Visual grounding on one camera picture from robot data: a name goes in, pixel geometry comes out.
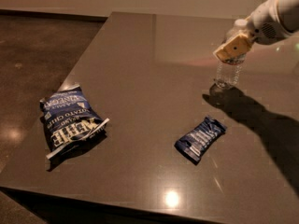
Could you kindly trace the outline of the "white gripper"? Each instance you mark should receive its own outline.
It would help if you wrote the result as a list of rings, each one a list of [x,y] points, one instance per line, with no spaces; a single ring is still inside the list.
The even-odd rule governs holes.
[[[268,0],[250,14],[248,27],[253,40],[261,45],[290,37],[294,34],[294,3]],[[222,63],[243,63],[251,47],[249,36],[239,33],[221,44],[213,54]]]

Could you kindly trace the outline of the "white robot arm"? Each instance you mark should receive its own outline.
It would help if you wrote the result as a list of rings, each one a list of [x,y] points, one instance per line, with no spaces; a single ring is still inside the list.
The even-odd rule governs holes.
[[[238,19],[213,52],[223,63],[243,63],[252,46],[271,45],[299,30],[299,0],[267,0],[247,18]]]

